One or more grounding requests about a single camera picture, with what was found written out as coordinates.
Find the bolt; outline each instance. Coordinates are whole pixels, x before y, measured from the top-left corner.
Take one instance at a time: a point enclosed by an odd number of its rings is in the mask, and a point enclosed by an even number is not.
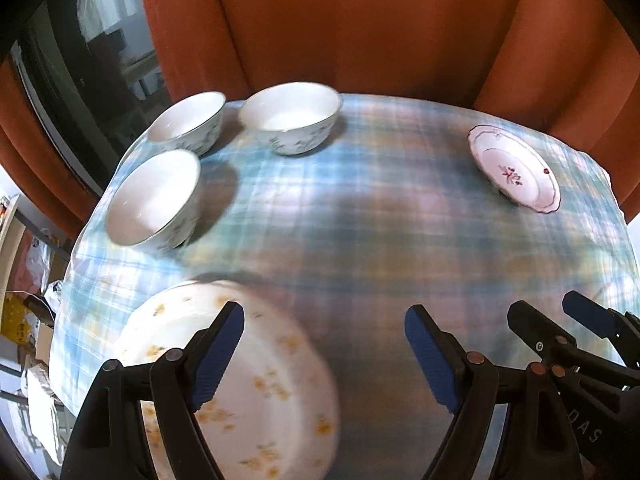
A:
[[[111,372],[112,370],[115,370],[117,366],[118,366],[117,359],[109,359],[102,365],[102,369],[105,372]]]
[[[179,348],[171,348],[166,351],[165,357],[167,361],[177,361],[182,357],[182,350]]]
[[[560,365],[553,365],[551,367],[551,372],[553,373],[553,375],[555,375],[556,377],[564,377],[564,374],[566,373],[564,371],[564,368],[562,368]]]
[[[529,366],[531,366],[531,371],[536,375],[546,374],[546,367],[542,363],[535,362],[531,363]]]
[[[475,365],[481,365],[484,363],[484,356],[480,352],[467,352],[466,358],[470,363]]]

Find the plaid tablecloth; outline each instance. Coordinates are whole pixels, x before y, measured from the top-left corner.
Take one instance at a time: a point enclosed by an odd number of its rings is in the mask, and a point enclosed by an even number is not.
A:
[[[513,301],[529,301],[599,354],[610,349],[562,314],[565,292],[640,314],[626,225],[606,172],[588,155],[471,110],[347,95],[324,145],[282,157],[241,131],[237,111],[228,105],[223,136],[202,161],[206,211],[187,246],[156,259],[105,234],[114,192],[154,154],[144,141],[79,238],[50,357],[52,387],[72,412],[143,301],[184,279],[227,278],[288,311],[329,363],[342,416],[329,478],[417,479],[450,416],[404,339],[409,306],[423,303],[467,349],[520,367],[535,355],[508,330]],[[492,189],[468,149],[476,124],[538,150],[558,178],[558,212],[536,214]],[[477,478],[497,447],[495,419]]]

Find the small saucer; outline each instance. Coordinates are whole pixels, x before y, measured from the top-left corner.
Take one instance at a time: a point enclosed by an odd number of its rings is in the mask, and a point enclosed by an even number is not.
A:
[[[508,198],[539,213],[558,210],[558,181],[526,142],[501,128],[484,125],[473,128],[468,140],[478,168]]]

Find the blue gripper pad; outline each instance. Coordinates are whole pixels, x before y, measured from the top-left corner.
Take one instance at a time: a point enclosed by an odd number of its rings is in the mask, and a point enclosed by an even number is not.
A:
[[[569,291],[562,298],[562,310],[599,338],[614,338],[616,336],[614,316],[606,308],[575,290]]]
[[[231,312],[194,374],[190,402],[194,412],[213,398],[244,330],[244,311],[237,303],[227,303],[218,316],[223,314],[227,306],[231,307]]]
[[[404,334],[439,404],[455,413],[462,403],[457,384],[465,365],[421,305],[412,306],[404,316]]]

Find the plate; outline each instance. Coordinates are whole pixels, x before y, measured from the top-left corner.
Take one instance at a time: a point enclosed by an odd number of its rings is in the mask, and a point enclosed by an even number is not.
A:
[[[184,348],[227,301],[244,308],[244,333],[213,400],[196,420],[227,480],[320,480],[335,457],[336,387],[328,367],[289,317],[233,282],[187,283],[147,300],[115,346],[125,366]],[[174,478],[152,402],[142,402],[160,480]]]
[[[476,126],[471,154],[489,180],[517,204],[539,213],[560,207],[560,188],[544,159],[526,142],[496,126]]]

